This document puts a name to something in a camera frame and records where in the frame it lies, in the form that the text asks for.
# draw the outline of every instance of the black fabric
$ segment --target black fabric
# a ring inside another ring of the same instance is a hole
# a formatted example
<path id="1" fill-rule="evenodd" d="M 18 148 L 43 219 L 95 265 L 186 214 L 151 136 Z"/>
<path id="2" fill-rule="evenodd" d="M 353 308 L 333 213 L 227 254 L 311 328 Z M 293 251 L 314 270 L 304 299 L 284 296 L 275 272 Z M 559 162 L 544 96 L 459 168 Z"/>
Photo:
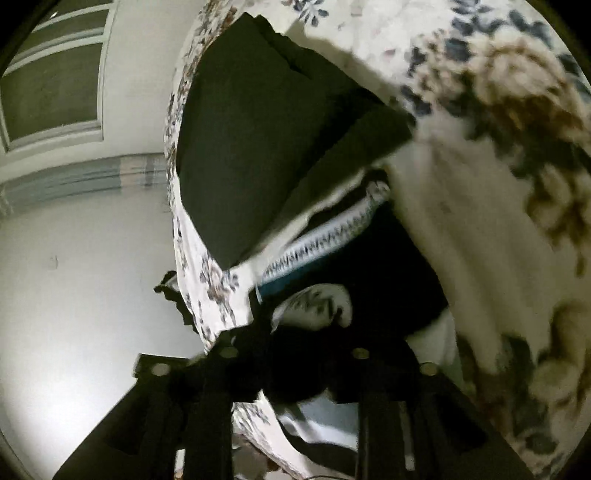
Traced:
<path id="1" fill-rule="evenodd" d="M 376 173 L 375 179 L 383 177 Z M 354 347 L 366 348 L 388 365 L 418 368 L 404 338 L 428 326 L 447 307 L 435 272 L 394 216 L 389 203 L 379 207 L 367 229 L 348 244 L 259 286 L 258 291 L 262 305 L 272 311 L 295 293 L 318 284 L 346 288 L 352 305 L 352 323 L 341 328 L 333 322 L 318 331 L 279 324 L 269 344 L 269 377 L 264 388 L 276 413 L 286 405 L 319 395 L 338 379 L 354 376 L 350 364 L 354 363 L 350 355 Z M 251 296 L 251 306 L 258 303 Z M 309 310 L 314 305 L 304 304 L 302 308 Z M 335 365 L 344 368 L 335 371 Z M 314 421 L 322 424 L 318 418 Z M 356 452 L 334 444 L 307 443 L 286 431 L 281 422 L 280 425 L 300 453 L 319 465 L 354 476 Z M 326 425 L 338 428 L 329 422 Z"/>
<path id="2" fill-rule="evenodd" d="M 197 327 L 195 326 L 195 322 L 193 320 L 193 315 L 187 308 L 187 305 L 184 302 L 183 296 L 178 290 L 175 290 L 170 286 L 172 280 L 175 280 L 177 273 L 174 270 L 167 271 L 164 275 L 162 281 L 154 287 L 154 291 L 156 293 L 164 293 L 164 298 L 173 301 L 178 312 L 183 316 L 183 323 L 187 326 L 193 327 L 193 331 L 199 334 Z"/>
<path id="3" fill-rule="evenodd" d="M 409 137 L 404 114 L 263 17 L 243 14 L 197 67 L 177 146 L 181 199 L 227 269 L 270 228 Z"/>

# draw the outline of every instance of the brown flower print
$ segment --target brown flower print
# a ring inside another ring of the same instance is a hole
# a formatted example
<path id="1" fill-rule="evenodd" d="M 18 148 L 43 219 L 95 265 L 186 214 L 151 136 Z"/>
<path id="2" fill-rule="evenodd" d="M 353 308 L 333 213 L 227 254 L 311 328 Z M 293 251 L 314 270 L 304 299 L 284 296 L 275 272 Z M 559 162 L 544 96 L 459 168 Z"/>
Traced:
<path id="1" fill-rule="evenodd" d="M 229 271 L 223 272 L 211 255 L 205 253 L 199 280 L 207 285 L 207 297 L 217 304 L 224 326 L 228 326 L 228 321 L 231 320 L 235 327 L 236 317 L 230 305 L 230 295 L 239 287 L 238 276 L 231 275 Z"/>
<path id="2" fill-rule="evenodd" d="M 546 164 L 534 180 L 525 211 L 557 248 L 568 239 L 577 252 L 576 275 L 583 276 L 591 253 L 591 176 L 585 169 Z"/>

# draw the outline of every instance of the bed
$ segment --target bed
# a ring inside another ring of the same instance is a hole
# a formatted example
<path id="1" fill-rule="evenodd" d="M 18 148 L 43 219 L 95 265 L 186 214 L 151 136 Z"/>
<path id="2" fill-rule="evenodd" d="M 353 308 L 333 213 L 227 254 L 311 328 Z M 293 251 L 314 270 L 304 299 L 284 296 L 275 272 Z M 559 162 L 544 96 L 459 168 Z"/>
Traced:
<path id="1" fill-rule="evenodd" d="M 591 93 L 576 43 L 524 0 L 209 1 L 181 50 L 165 130 L 178 286 L 206 349 L 249 322 L 249 291 L 309 218 L 222 271 L 181 202 L 175 160 L 191 81 L 244 12 L 415 117 L 413 140 L 382 168 L 450 305 L 415 351 L 458 358 L 464 392 L 537 478 L 552 478 L 591 421 Z M 443 337 L 446 348 L 428 347 Z M 293 477 L 334 474 L 286 441 L 264 396 L 236 404 L 233 421 Z"/>

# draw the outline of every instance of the floral pattern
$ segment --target floral pattern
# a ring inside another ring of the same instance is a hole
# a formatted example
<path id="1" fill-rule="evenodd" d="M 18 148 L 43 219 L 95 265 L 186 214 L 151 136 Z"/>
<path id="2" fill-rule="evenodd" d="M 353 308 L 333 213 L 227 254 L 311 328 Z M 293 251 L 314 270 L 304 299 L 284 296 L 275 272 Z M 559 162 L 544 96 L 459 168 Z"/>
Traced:
<path id="1" fill-rule="evenodd" d="M 222 272 L 209 253 L 203 256 L 201 265 L 199 280 L 207 285 L 207 297 L 219 307 L 223 324 L 229 328 L 235 327 L 236 316 L 230 306 L 229 299 L 230 295 L 240 286 L 238 276 L 229 271 Z"/>
<path id="2" fill-rule="evenodd" d="M 582 185 L 591 167 L 591 137 L 579 93 L 586 87 L 578 86 L 574 59 L 555 55 L 547 26 L 538 24 L 512 10 L 492 35 L 466 36 L 464 29 L 457 38 L 452 23 L 450 31 L 417 39 L 407 72 L 411 81 L 401 93 L 417 115 L 438 105 L 467 123 L 466 138 L 489 136 L 501 158 L 517 156 L 513 173 L 532 184 L 527 213 L 554 247 L 570 241 L 581 276 L 591 253 L 589 195 Z"/>
<path id="3" fill-rule="evenodd" d="M 300 13 L 299 20 L 304 24 L 310 20 L 312 27 L 318 26 L 320 17 L 328 17 L 329 13 L 319 8 L 324 3 L 324 0 L 282 0 L 281 3 L 286 7 L 293 5 L 293 9 Z"/>

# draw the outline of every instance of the floral bedspread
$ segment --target floral bedspread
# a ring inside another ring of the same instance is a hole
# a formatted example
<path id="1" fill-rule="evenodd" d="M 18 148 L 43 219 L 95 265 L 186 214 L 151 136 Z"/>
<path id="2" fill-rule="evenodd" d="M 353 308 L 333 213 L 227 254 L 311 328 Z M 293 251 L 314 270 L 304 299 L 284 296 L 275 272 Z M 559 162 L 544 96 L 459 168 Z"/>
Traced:
<path id="1" fill-rule="evenodd" d="M 577 61 L 524 0 L 210 0 L 165 131 L 178 282 L 206 348 L 248 322 L 261 263 L 217 267 L 181 204 L 176 144 L 203 51 L 245 11 L 415 115 L 385 162 L 394 208 L 449 300 L 466 394 L 551 478 L 591 421 L 591 93 Z M 293 476 L 326 473 L 264 397 L 234 421 Z"/>

